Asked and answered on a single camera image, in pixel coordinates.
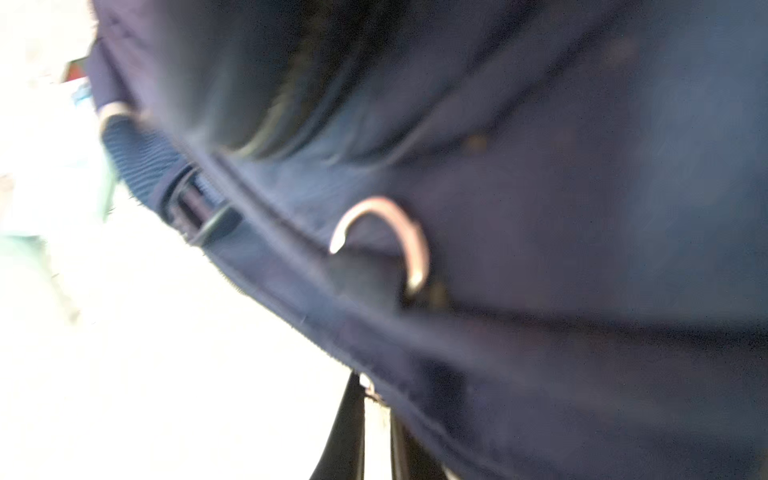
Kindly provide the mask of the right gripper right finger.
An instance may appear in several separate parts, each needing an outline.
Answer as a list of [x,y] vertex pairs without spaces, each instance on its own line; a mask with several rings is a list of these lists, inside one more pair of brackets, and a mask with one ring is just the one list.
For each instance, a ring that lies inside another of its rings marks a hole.
[[394,480],[446,480],[443,467],[390,415],[391,473]]

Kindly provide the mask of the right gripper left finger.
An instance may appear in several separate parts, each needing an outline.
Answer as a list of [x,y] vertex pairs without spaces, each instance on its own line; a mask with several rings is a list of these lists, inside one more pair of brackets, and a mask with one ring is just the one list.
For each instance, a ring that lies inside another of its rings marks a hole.
[[311,480],[360,480],[364,477],[365,389],[359,375],[348,378],[324,450]]

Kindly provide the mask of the navy blue student backpack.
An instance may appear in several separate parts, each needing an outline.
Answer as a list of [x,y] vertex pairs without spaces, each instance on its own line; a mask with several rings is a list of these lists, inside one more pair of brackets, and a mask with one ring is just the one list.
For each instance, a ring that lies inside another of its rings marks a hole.
[[766,477],[765,2],[92,8],[131,192],[447,477]]

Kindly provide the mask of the light blue pencil case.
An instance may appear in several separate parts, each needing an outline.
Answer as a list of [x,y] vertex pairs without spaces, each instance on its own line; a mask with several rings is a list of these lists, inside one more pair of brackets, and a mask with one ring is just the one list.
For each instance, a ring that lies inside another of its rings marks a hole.
[[1,105],[1,233],[43,237],[103,222],[116,175],[87,79]]

